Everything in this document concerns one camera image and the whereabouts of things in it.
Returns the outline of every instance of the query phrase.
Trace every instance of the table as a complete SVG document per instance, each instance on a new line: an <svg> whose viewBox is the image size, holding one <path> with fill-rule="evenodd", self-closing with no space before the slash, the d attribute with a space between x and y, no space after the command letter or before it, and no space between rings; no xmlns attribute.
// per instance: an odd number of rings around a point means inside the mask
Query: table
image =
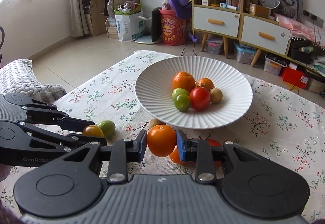
<svg viewBox="0 0 325 224"><path fill-rule="evenodd" d="M133 55L106 69L55 102L59 110L71 117L104 119L116 124L116 135L109 144L124 138L134 139L141 129L148 129L151 117L137 102L134 94L136 78L147 66L174 55L153 51L136 51ZM310 185L310 199L303 217L313 221L325 217L325 109L263 80L246 75L252 85L253 102L239 121L215 130L183 131L188 138L233 141L264 157L301 174ZM56 126L40 126L66 135ZM107 175L108 162L103 163L100 176ZM2 203L19 215L13 199L16 180L29 167L13 167L9 177L0 184ZM168 157L155 157L147 149L143 162L128 164L132 174L190 174L192 164L178 165ZM217 176L222 176L220 169Z"/></svg>

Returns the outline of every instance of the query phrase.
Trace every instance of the power outlet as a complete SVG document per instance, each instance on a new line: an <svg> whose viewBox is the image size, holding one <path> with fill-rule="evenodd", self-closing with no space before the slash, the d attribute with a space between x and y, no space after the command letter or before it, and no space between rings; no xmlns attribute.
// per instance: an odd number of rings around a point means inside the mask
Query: power outlet
<svg viewBox="0 0 325 224"><path fill-rule="evenodd" d="M302 18L310 23L318 25L319 28L323 28L324 20L322 18L317 17L316 15L313 15L309 11L303 10Z"/></svg>

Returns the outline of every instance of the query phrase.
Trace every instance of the tile floor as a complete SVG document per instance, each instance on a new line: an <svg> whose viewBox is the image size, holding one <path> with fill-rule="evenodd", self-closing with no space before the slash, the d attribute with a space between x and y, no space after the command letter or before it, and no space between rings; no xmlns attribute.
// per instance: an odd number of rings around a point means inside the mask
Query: tile floor
<svg viewBox="0 0 325 224"><path fill-rule="evenodd" d="M42 84L61 84L67 92L77 88L93 76L99 74L115 63L130 56L135 50L153 50L180 56L185 45L167 46L162 43L156 45L140 45L135 42L119 42L117 39L107 38L106 33L94 37L84 37L63 45L33 62L36 77ZM252 75L272 84L289 89L291 86L282 82L278 76L263 70L263 62L254 68L238 63L233 53L229 59L224 55L213 55L200 52L200 44L188 43L183 55L207 56L226 62L242 73ZM316 93L303 89L299 95L324 107L325 99Z"/></svg>

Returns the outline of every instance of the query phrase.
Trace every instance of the red tomato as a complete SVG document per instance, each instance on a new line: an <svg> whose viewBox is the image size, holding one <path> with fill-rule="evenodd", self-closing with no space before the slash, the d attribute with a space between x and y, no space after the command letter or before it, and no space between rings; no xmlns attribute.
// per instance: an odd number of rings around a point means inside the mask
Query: red tomato
<svg viewBox="0 0 325 224"><path fill-rule="evenodd" d="M209 142L209 144L210 144L211 146L222 146L222 144L219 143L219 142L216 141L216 140L209 139L209 140L207 140L207 141ZM218 168L218 167L220 167L220 166L221 166L221 161L215 161L215 162L214 162L214 167L215 167L215 168Z"/></svg>
<svg viewBox="0 0 325 224"><path fill-rule="evenodd" d="M193 88L190 93L191 106L196 111L205 110L210 104L210 92L205 88Z"/></svg>

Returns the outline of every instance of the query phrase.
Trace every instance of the white ribbed bowl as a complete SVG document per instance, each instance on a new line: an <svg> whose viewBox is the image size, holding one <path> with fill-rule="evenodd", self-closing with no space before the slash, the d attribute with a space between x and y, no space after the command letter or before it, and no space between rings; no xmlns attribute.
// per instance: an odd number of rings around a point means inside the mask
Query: white ribbed bowl
<svg viewBox="0 0 325 224"><path fill-rule="evenodd" d="M196 112L178 111L173 102L173 77L185 71L195 80L209 78L223 93L220 103ZM152 116L167 124L189 129L214 129L229 125L248 111L253 93L247 79L232 66L207 57L181 56L147 67L135 82L135 96Z"/></svg>

